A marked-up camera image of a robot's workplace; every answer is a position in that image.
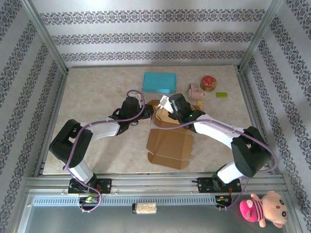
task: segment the pink teddy bear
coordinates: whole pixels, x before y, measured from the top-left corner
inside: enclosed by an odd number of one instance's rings
[[[252,200],[242,200],[240,203],[240,211],[245,220],[259,221],[259,225],[265,227],[267,219],[279,228],[287,222],[287,207],[278,193],[270,191],[262,199],[252,193],[251,198]]]

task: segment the cable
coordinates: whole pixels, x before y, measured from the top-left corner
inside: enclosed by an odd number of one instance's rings
[[[142,114],[142,112],[144,111],[144,109],[145,109],[145,97],[144,97],[144,95],[143,95],[141,92],[139,92],[139,91],[137,91],[137,90],[129,90],[129,91],[126,93],[126,95],[129,96],[129,93],[132,92],[132,91],[135,91],[136,93],[140,94],[140,96],[142,97],[143,106],[142,106],[140,112],[139,112],[136,116],[131,117],[131,118],[129,118],[129,119],[120,119],[120,120],[99,120],[99,121],[95,121],[95,122],[89,123],[89,124],[85,125],[84,127],[82,127],[82,129],[78,132],[78,134],[77,134],[77,136],[76,136],[76,138],[75,138],[75,141],[74,141],[74,143],[73,143],[73,146],[72,146],[72,149],[71,149],[69,158],[67,159],[67,162],[66,162],[65,166],[63,167],[63,171],[68,171],[68,172],[72,175],[72,177],[73,177],[77,182],[79,182],[81,185],[83,185],[83,186],[85,186],[85,187],[87,187],[87,188],[90,188],[90,189],[94,190],[94,191],[97,192],[98,195],[99,195],[98,203],[97,203],[92,209],[90,209],[90,210],[85,210],[85,209],[83,209],[83,205],[80,207],[80,209],[81,209],[83,212],[91,212],[91,211],[95,210],[95,209],[100,205],[100,203],[101,203],[101,201],[102,201],[102,195],[101,195],[100,191],[98,191],[96,188],[91,187],[91,186],[87,185],[86,183],[84,183],[83,181],[81,181],[81,180],[79,180],[78,178],[76,178],[76,177],[73,175],[73,173],[68,169],[68,168],[69,168],[69,164],[71,163],[71,160],[72,160],[72,158],[73,158],[73,154],[74,154],[74,151],[75,151],[75,149],[76,149],[76,146],[77,146],[79,137],[80,137],[82,131],[85,130],[85,129],[87,129],[87,128],[90,127],[91,125],[105,124],[105,123],[113,123],[113,122],[125,122],[125,121],[130,121],[130,120],[133,120],[133,119],[136,119],[137,117],[139,117],[139,116]]]
[[[218,122],[218,121],[212,120],[212,119],[194,120],[194,121],[187,122],[187,123],[185,123],[185,124],[181,124],[181,125],[177,125],[177,126],[173,126],[173,127],[161,127],[161,126],[158,126],[158,125],[156,124],[156,121],[155,121],[156,113],[157,113],[157,111],[158,111],[159,109],[160,109],[160,108],[158,107],[158,108],[155,110],[155,112],[154,112],[154,114],[153,114],[153,117],[152,117],[152,122],[153,122],[153,124],[155,125],[155,127],[157,127],[158,129],[162,129],[162,130],[174,130],[174,129],[178,129],[178,128],[181,128],[181,127],[185,127],[185,126],[187,126],[187,125],[191,125],[191,124],[193,124],[193,123],[208,122],[208,123],[210,123],[210,124],[217,125],[217,126],[223,128],[223,129],[226,129],[226,130],[232,131],[232,132],[234,132],[234,133],[237,133],[237,134],[239,134],[239,135],[242,135],[242,136],[244,136],[244,137],[246,137],[246,138],[252,140],[253,142],[256,142],[256,143],[259,144],[260,146],[264,147],[267,151],[269,151],[269,152],[272,154],[272,156],[273,156],[273,158],[274,158],[274,160],[275,160],[274,166],[273,166],[272,168],[270,168],[270,169],[258,171],[258,173],[270,172],[270,171],[273,171],[274,169],[277,168],[277,165],[278,165],[278,158],[277,158],[276,154],[273,152],[273,150],[270,149],[270,148],[269,148],[267,145],[265,145],[264,143],[262,143],[262,142],[260,142],[259,140],[253,138],[252,136],[249,136],[249,135],[247,135],[247,134],[245,134],[245,133],[243,133],[243,132],[240,132],[240,131],[238,131],[238,130],[232,128],[232,127],[229,127],[229,126],[227,126],[227,125],[224,125],[224,124],[222,124],[222,123],[220,123],[220,122]],[[248,181],[249,181],[249,178],[247,178],[246,183],[245,183],[245,186],[244,186],[243,190],[241,191],[241,193],[238,195],[238,197],[234,200],[234,202],[233,202],[227,209],[230,209],[230,208],[239,200],[239,198],[240,198],[241,195],[243,194],[243,192],[244,192],[246,186],[248,185]]]

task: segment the black mounting bracket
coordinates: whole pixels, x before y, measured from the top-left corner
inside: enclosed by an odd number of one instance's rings
[[[92,187],[96,188],[100,193],[109,194],[111,191],[112,179],[96,179],[95,184]],[[85,194],[96,193],[92,189],[87,189],[75,179],[71,179],[68,187],[68,194]]]
[[[215,188],[212,177],[199,177],[196,183],[198,184],[199,193],[229,193],[230,187],[233,193],[240,193],[242,191],[239,179],[235,179],[226,184],[226,186],[221,187],[221,190]]]

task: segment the flattened cardboard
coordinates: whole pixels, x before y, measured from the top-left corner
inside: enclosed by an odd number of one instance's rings
[[[159,100],[152,100],[148,104],[154,110],[159,105]],[[192,106],[193,110],[202,110],[201,106]],[[155,123],[161,127],[179,125],[177,120],[168,117],[168,111],[159,109],[156,113]],[[178,128],[174,130],[151,129],[147,142],[148,160],[152,164],[167,166],[175,169],[184,169],[189,165],[187,159],[191,158],[193,136],[187,134],[190,130]]]

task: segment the patterned wall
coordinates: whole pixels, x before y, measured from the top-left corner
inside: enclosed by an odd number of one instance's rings
[[[303,232],[311,232],[310,19],[310,1],[284,1],[246,69],[262,129],[280,158]]]
[[[33,2],[75,67],[237,65],[271,0]]]
[[[0,2],[0,233],[33,175],[62,73],[18,0]]]

